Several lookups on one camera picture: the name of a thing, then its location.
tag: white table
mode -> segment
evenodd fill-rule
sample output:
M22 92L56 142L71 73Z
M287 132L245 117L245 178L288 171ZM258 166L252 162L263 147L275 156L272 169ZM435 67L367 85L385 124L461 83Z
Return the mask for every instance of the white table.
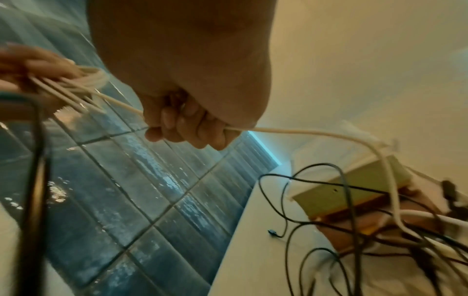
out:
M272 171L272 173L284 175L289 175L290 172L289 163ZM428 187L428 190L425 190L426 194L430 191L429 195L431 192L434 196L438 195L439 189L434 184L426 183L425 180L418 180L418 182L422 182L418 184L419 186ZM275 177L267 177L262 180L266 194L279 211L279 198L285 183L285 179ZM286 215L291 218L307 219L305 213L295 202L286 200L285 210ZM271 209L262 196L257 183L218 270L209 296L289 295L284 268L284 253L286 238L294 225L294 223L290 223L289 231L284 239L277 239L268 234L269 229L274 229L278 234L281 234L284 220ZM298 289L300 262L303 256L315 247L330 248L331 246L314 226L305 226L296 231L289 254L290 276L295 295L300 295ZM320 252L312 256L306 264L307 268L304 270L305 290L309 287L312 273L317 271L319 259L323 259L325 256L327 255L324 252ZM349 256L344 262L349 266L348 270L351 272L353 270L352 256ZM366 296L433 295L431 286L410 258L365 257L363 258L363 266L364 280L368 283L364 285L364 295ZM343 279L337 266L333 274L336 275L334 281L336 286L343 287ZM327 279L328 268L319 269L315 295L336 295L326 282Z

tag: tiled wall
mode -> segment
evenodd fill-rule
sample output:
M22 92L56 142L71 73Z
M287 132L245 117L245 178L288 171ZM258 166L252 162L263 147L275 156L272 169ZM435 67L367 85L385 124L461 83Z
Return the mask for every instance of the tiled wall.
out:
M0 8L0 30L1 43L103 67L70 25ZM111 82L104 93L141 107ZM62 111L45 122L54 148L48 259L80 296L206 295L256 179L276 163L246 133L221 152L149 143L141 118L103 105L106 115ZM34 144L22 123L2 124L0 142L0 200L19 219Z

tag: skin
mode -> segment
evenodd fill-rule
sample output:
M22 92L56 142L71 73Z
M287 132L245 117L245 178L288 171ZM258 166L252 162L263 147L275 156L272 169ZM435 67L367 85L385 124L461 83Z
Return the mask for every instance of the skin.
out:
M106 67L138 94L146 138L224 149L268 103L274 0L93 0Z

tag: pile of cables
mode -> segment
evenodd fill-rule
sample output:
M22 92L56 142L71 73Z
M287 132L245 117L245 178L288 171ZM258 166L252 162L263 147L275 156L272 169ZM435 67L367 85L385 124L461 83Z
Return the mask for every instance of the pile of cables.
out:
M313 180L305 180L305 179L300 179L297 178L297 176L310 169L313 167L319 167L319 166L329 166L338 171L340 174L341 178L341 183L329 183L329 182L322 182L322 181L313 181ZM265 194L265 191L262 187L262 179L266 177L277 177L277 178L286 178L288 179L288 182L285 184L283 187L283 191L281 193L281 212L275 208L275 206L272 204L270 199L267 197ZM291 180L294 181L299 181L299 182L306 182L306 183L316 183L316 184L325 184L325 185L333 185L333 186L340 186L343 188L344 192L344 197L346 199L346 203L349 209L349 214L350 214L350 220L351 220L351 230L345 229L345 228L340 228L331 224L327 224L321 221L298 221L291 219L286 216L285 210L284 210L284 195L287 189L287 186L289 185L289 182ZM462 227L468 227L468 222L465 222L460 219L455 219L451 217L446 217L446 216L441 216L437 215L430 207L428 207L425 204L422 204L416 200L413 200L411 197L401 195L399 194L399 199L401 200L407 200L409 202L415 203L419 205L420 207L424 208L426 212L420 212L420 211L410 211L410 210L399 210L399 213L395 214L395 211L393 213L389 211L385 211L382 209L373 209L374 211L379 211L381 213L386 214L387 216L385 219L382 219L378 223L378 229L374 231L370 235L366 235L363 233L360 233L359 230L357 229L356 226L356 210L352 202L351 198L351 189L357 189L357 190L363 190L363 191L369 191L373 193L378 193L378 194L389 194L391 197L391 193L385 192L385 191L379 191L379 190L374 190L370 188L364 188L364 187L357 187L357 186L352 186L347 183L345 174L343 171L336 165L332 163L318 163L318 164L313 164L309 165L297 173L295 173L292 177L290 176L285 176L285 175L279 175L279 174L265 174L262 175L259 180L259 189L262 192L263 196L265 197L266 201L269 203L269 205L273 208L273 210L280 215L281 217L284 218L285 220L285 229L283 234L278 235L276 231L274 230L269 230L268 232L270 233L271 236L273 237L278 237L282 238L286 235L286 231L288 228L288 222L293 222L297 223L293 230L291 231L290 235L287 238L286 242L286 249L285 249L285 269L286 269L286 279L288 282L288 287L291 293L291 296L294 296L293 292L293 287L291 284L291 279L290 279L290 272L288 268L288 251L290 248L290 243L292 240L292 237L294 233L299 229L302 228L306 225L316 225L324 228L330 228L338 232L343 232L347 233L352 236L352 250L350 251L345 251L341 253L336 253L333 250L327 249L327 248L314 248L310 250L305 257L303 258L301 264L300 264L300 270L299 270L299 289L300 289L300 294L301 296L307 295L307 296L312 296L314 293L315 289L315 279L312 281L312 284L310 287L307 289L307 292L305 293L304 287L303 287L303 282L302 282L302 270L304 268L306 260L315 252L319 251L324 251L328 252L331 254L333 257L334 261L331 267L335 263L338 263L346 284L346 290L348 296L361 296L363 294L362 292L362 264L361 264L361 258L362 256L374 256L374 257L411 257L414 259L415 263L417 266L422 270L426 278L429 280L431 283L435 295L436 296L441 296L442 291L440 288L440 283L439 283L439 278L437 275L437 270L438 270L438 265L436 264L436 260L439 260L438 263L442 263L449 267L460 279L460 282L464 286L464 288L468 289L468 280L465 276L465 274L458 269L456 266L457 264L460 265L465 265L468 266L468 258L465 254L468 253L468 247L446 235L444 235L444 228L445 224L444 223L450 223L450 224L456 224L458 226ZM462 207L455 207L454 206L454 200L455 197L454 195L456 194L456 190L453 184L447 183L446 181L443 182L443 189L444 189L444 196L445 198L449 201L449 206L451 209L459 209L464 213L465 208ZM406 214L408 213L409 215L413 214L415 216L424 216L424 217L432 217L436 221L436 226L437 226L437 231L432 231L425 229L423 227L419 227L416 225L408 224L406 222L402 222L404 225L404 228L400 227L398 225L396 216L399 216L400 214ZM386 225L389 219L395 219L396 224L390 224ZM401 229L402 230L402 238L405 239L405 242L402 241L396 241L392 239L387 239L382 237L382 233L389 231L389 230L394 230L394 229ZM392 247L397 247L397 248L403 248L406 249L406 253L388 253L388 254L380 254L380 253L373 253L373 252L366 252L365 249L369 247L369 245L374 242L382 245L388 245ZM452 254L457 255L460 259L454 258L455 256L447 256L445 255L447 253L447 250L450 250ZM354 254L354 283L353 283L353 289L351 288L351 283L349 280L348 273L345 269L344 264L342 263L341 259L345 256ZM337 290L337 288L334 286L333 281L331 278L329 278L329 283L331 284L331 287L333 290L336 292L337 295L342 296L342 294Z

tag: forearm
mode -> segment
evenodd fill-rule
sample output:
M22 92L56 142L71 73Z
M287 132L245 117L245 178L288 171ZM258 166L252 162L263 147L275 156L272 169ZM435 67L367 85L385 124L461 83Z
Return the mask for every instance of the forearm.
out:
M118 78L151 95L154 77L136 79L127 69L143 76L158 67L217 118L248 126L270 93L274 7L270 0L93 0L88 14L97 50Z

